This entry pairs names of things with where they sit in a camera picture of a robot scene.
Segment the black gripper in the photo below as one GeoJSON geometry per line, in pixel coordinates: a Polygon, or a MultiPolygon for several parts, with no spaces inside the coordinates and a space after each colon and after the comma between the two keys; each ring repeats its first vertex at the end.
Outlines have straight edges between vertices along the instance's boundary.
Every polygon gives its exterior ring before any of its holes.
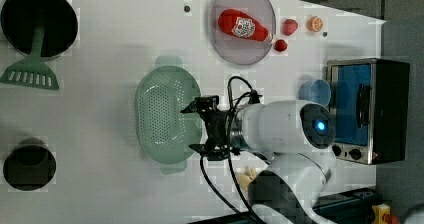
{"type": "Polygon", "coordinates": [[[207,140],[205,144],[190,144],[189,147],[200,155],[207,157],[209,161],[222,161],[230,154],[227,126],[228,112],[217,111],[219,104],[218,96],[196,97],[181,113],[200,113],[204,121],[207,140]]]}

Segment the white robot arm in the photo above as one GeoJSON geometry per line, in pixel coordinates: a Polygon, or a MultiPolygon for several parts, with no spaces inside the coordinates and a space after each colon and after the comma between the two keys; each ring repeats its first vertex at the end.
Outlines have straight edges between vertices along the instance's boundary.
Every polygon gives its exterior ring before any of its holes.
{"type": "Polygon", "coordinates": [[[260,224],[336,224],[313,210],[332,176],[335,124],[322,105],[305,100],[247,104],[228,111],[216,96],[197,97],[182,112],[204,121],[207,140],[191,149],[209,161],[228,160],[242,151],[259,154],[267,167],[248,185],[242,199],[260,224]]]}

